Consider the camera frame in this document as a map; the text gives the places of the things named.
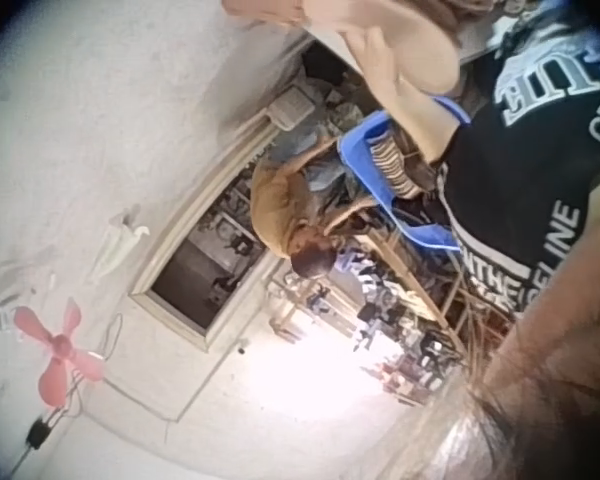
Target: man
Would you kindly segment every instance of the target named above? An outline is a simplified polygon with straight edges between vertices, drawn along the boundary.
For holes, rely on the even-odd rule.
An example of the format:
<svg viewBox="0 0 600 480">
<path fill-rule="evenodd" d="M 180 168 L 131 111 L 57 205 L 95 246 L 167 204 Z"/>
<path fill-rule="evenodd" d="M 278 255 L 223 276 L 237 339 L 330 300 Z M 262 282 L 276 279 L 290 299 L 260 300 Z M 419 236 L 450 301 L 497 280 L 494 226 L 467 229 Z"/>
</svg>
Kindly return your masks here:
<svg viewBox="0 0 600 480">
<path fill-rule="evenodd" d="M 600 222 L 600 37 L 565 8 L 520 21 L 490 102 L 466 127 L 398 78 L 379 29 L 346 38 L 371 91 L 436 170 L 477 290 L 522 314 Z"/>
<path fill-rule="evenodd" d="M 318 218 L 311 192 L 328 188 L 345 170 L 337 154 L 330 155 L 335 138 L 320 136 L 315 129 L 301 142 L 296 140 L 299 135 L 302 133 L 293 135 L 291 145 L 283 139 L 256 166 L 251 222 L 270 250 L 291 260 L 294 272 L 303 278 L 318 278 L 329 273 L 336 262 L 338 242 L 331 235 L 333 228 L 375 202 L 365 197 Z"/>
</svg>

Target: black t-shirt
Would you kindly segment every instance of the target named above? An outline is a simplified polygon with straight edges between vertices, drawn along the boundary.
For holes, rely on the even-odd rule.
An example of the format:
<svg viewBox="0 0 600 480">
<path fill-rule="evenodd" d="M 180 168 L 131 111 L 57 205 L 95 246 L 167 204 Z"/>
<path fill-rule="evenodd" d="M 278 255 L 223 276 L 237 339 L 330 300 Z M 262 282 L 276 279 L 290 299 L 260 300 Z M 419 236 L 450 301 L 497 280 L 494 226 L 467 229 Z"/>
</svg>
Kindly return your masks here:
<svg viewBox="0 0 600 480">
<path fill-rule="evenodd" d="M 514 314 L 600 219 L 600 36 L 542 15 L 508 43 L 491 102 L 438 177 L 474 285 Z"/>
</svg>

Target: window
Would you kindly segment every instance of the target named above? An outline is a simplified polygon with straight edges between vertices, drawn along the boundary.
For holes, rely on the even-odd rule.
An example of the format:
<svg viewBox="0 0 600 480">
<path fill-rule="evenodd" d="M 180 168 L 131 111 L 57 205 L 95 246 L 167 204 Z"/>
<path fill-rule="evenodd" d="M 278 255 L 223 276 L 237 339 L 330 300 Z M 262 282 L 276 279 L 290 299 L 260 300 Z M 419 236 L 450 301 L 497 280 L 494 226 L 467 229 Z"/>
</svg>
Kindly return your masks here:
<svg viewBox="0 0 600 480">
<path fill-rule="evenodd" d="M 245 168 L 182 241 L 151 292 L 206 335 L 231 294 L 265 252 L 249 216 L 252 169 Z"/>
<path fill-rule="evenodd" d="M 277 133 L 266 118 L 245 129 L 176 214 L 131 292 L 152 316 L 205 351 L 240 287 L 248 290 L 265 268 L 267 249 L 251 225 L 250 186 L 254 161 Z"/>
</svg>

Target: blue plastic chair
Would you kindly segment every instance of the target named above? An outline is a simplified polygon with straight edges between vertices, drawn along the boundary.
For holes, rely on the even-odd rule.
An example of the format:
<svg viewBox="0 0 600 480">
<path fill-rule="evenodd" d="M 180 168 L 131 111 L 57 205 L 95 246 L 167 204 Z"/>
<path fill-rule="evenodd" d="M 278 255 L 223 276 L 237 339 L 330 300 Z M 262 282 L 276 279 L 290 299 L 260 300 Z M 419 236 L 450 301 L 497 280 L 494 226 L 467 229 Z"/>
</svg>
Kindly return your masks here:
<svg viewBox="0 0 600 480">
<path fill-rule="evenodd" d="M 471 122 L 469 115 L 455 102 L 446 97 L 433 97 L 448 109 L 460 122 Z M 360 125 L 350 130 L 338 142 L 340 158 L 360 179 L 369 192 L 378 200 L 400 231 L 412 242 L 426 248 L 438 250 L 459 250 L 449 230 L 441 225 L 411 226 L 399 220 L 391 210 L 395 195 L 382 172 L 373 163 L 367 139 L 377 137 L 389 128 L 389 115 L 384 111 L 374 112 Z"/>
</svg>

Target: pink fan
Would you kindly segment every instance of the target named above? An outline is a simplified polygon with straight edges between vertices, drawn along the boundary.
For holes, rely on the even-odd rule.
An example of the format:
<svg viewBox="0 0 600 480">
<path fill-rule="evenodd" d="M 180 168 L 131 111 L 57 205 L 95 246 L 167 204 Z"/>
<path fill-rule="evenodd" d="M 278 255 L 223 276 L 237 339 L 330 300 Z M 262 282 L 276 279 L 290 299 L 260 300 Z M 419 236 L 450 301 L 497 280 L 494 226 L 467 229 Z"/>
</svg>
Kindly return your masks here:
<svg viewBox="0 0 600 480">
<path fill-rule="evenodd" d="M 104 359 L 94 352 L 76 349 L 71 343 L 71 334 L 80 325 L 81 319 L 80 308 L 70 298 L 64 314 L 62 333 L 54 336 L 44 328 L 38 316 L 29 307 L 16 308 L 16 326 L 30 337 L 51 347 L 53 357 L 38 381 L 38 391 L 42 400 L 52 407 L 64 406 L 67 398 L 67 360 L 87 380 L 97 381 L 104 377 Z"/>
</svg>

